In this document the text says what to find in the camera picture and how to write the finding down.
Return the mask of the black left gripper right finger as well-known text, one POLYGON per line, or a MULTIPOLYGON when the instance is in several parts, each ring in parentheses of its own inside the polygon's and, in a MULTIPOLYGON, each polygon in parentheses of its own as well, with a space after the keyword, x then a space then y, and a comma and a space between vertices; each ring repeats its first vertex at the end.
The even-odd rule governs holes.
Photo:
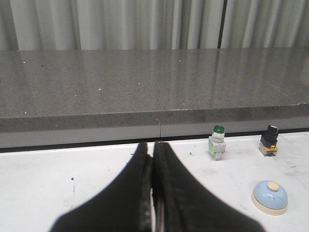
POLYGON ((264 231, 202 186, 168 143, 154 145, 152 185, 157 232, 264 231))

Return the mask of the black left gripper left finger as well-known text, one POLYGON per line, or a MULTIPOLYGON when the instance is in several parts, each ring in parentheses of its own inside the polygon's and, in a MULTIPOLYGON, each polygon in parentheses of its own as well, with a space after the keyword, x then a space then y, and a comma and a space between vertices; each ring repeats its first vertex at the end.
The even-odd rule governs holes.
POLYGON ((59 217, 53 232, 150 232, 152 157, 140 143, 121 173, 91 200, 59 217))

